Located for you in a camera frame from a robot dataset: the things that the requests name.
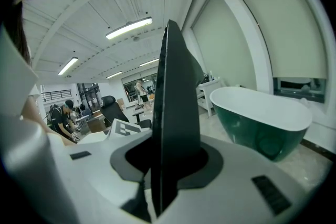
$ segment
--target ceiling light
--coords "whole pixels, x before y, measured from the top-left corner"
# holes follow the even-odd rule
[[[77,57],[72,57],[71,60],[66,64],[66,66],[63,67],[60,73],[58,73],[59,76],[63,75],[76,61],[78,60]]]
[[[106,37],[108,39],[112,39],[116,36],[122,35],[128,31],[131,31],[133,29],[139,28],[141,26],[145,26],[145,25],[149,25],[153,22],[152,17],[147,17],[145,19],[141,19],[141,20],[137,20],[133,23],[130,23],[128,25],[124,25],[122,27],[119,27],[115,30],[113,30],[112,32],[109,32],[108,34],[106,34]]]
[[[149,61],[149,62],[143,63],[143,64],[141,64],[140,66],[143,67],[143,66],[145,66],[145,65],[148,65],[149,63],[153,63],[153,62],[156,62],[156,61],[158,61],[158,59],[155,59],[155,60],[153,60],[153,61]]]
[[[120,75],[121,73],[122,73],[122,72],[118,72],[118,73],[115,73],[115,74],[113,74],[113,75],[110,75],[110,76],[107,77],[107,79],[113,78],[113,77],[115,77],[115,76],[117,76],[117,75]]]

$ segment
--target green bathtub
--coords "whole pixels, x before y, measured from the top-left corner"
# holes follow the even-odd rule
[[[292,152],[312,122],[303,104],[246,88],[220,88],[210,99],[234,143],[275,162]]]

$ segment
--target white ceiling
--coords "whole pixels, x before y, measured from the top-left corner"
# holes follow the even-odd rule
[[[68,80],[89,82],[119,71],[131,73],[141,63],[158,58],[167,21],[174,20],[182,27],[191,1],[26,1],[24,28],[33,68],[41,80],[56,81],[61,68],[75,56],[79,60],[65,73],[71,76]],[[148,16],[153,24],[106,39],[113,29]],[[140,40],[134,42],[134,36]]]

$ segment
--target black rubber pad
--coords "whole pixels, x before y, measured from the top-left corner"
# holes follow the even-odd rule
[[[275,216],[291,206],[288,199],[266,176],[254,177],[252,181]]]
[[[90,152],[82,151],[82,152],[70,154],[70,157],[71,157],[71,159],[75,160],[75,159],[84,158],[84,157],[89,156],[89,155],[91,155]]]

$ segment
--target black chair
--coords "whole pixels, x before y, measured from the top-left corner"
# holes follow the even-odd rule
[[[113,96],[104,96],[101,98],[103,101],[103,105],[100,108],[100,112],[104,115],[106,119],[108,119],[111,124],[113,123],[114,119],[118,119],[121,121],[130,122],[125,114],[121,111],[116,99]],[[151,120],[144,120],[136,123],[141,128],[152,128],[152,121]]]

